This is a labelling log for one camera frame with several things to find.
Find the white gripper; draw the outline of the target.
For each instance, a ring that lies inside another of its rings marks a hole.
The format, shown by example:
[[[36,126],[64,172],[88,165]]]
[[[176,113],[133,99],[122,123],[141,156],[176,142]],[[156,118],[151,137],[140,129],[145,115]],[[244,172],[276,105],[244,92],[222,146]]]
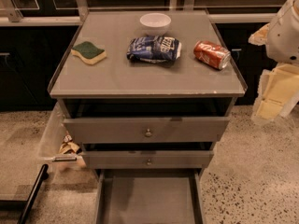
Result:
[[[249,43],[262,46],[267,41],[269,24],[251,34]],[[287,117],[299,102],[299,65],[278,63],[263,70],[258,86],[258,97],[253,105],[254,122],[270,122],[277,117]]]

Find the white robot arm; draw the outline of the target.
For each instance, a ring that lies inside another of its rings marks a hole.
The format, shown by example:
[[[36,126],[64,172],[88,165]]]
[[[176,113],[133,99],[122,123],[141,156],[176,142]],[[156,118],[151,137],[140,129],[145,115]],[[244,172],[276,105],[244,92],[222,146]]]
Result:
[[[265,45],[268,58],[277,62],[263,70],[252,119],[265,124],[288,116],[299,93],[299,0],[287,0],[275,17],[249,37],[250,44]]]

